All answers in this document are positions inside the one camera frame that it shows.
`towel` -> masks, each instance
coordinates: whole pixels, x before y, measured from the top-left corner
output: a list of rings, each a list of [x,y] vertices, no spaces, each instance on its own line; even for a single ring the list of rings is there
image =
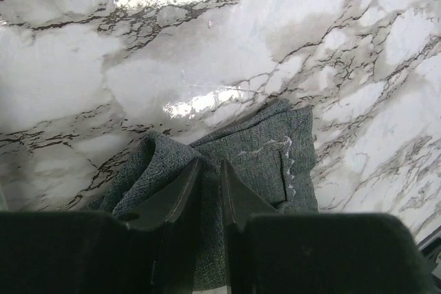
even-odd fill
[[[119,216],[171,183],[195,158],[204,162],[201,248],[196,256],[194,289],[225,285],[221,209],[221,160],[281,213],[317,212],[309,172],[316,163],[311,137],[312,109],[291,109],[276,101],[249,120],[183,145],[162,134],[145,135],[116,175],[107,193],[88,205]]]

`folded cloth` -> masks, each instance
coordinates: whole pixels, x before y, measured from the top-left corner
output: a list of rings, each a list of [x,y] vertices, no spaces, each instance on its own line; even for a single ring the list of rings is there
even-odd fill
[[[148,133],[116,175],[108,192],[86,207],[119,216],[171,183],[188,163],[205,163],[201,249],[194,289],[225,285],[221,210],[221,160],[228,159],[240,179],[283,213],[317,212],[309,177],[316,162],[311,107],[291,110],[277,101],[245,122],[221,129],[190,146]]]

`gray cloth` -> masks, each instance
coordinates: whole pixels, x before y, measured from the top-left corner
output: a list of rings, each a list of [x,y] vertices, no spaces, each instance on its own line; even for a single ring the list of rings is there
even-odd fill
[[[225,285],[220,163],[228,159],[240,179],[283,213],[317,212],[309,177],[316,162],[311,107],[290,110],[277,101],[245,122],[190,146],[156,132],[147,134],[117,174],[108,192],[89,205],[119,216],[173,181],[188,163],[205,163],[201,214],[202,247],[195,290]]]

